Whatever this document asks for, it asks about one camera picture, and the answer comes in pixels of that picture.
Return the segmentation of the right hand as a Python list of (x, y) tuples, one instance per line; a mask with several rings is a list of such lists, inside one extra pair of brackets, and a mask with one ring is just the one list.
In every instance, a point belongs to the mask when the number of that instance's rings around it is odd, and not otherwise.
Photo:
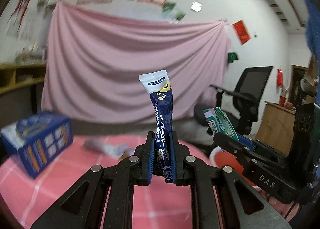
[(290, 204), (284, 204), (274, 197), (270, 197), (268, 203), (273, 206), (286, 221), (292, 220), (300, 208), (300, 204), (297, 202), (293, 201)]

